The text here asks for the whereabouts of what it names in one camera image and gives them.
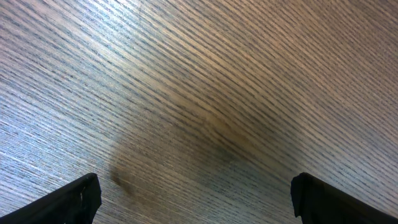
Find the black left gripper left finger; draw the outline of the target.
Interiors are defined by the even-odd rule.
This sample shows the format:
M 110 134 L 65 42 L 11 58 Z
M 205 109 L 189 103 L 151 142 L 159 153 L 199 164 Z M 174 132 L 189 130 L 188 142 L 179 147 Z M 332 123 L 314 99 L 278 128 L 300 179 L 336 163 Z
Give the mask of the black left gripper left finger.
M 98 176 L 88 173 L 1 217 L 1 224 L 92 224 L 101 204 Z

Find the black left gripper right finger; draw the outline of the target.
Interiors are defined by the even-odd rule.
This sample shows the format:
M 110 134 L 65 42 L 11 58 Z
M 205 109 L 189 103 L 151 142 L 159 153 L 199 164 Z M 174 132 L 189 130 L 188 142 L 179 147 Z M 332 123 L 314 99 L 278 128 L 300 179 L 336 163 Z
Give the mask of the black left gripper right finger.
M 306 172 L 292 179 L 290 195 L 303 224 L 397 224 L 397 218 Z

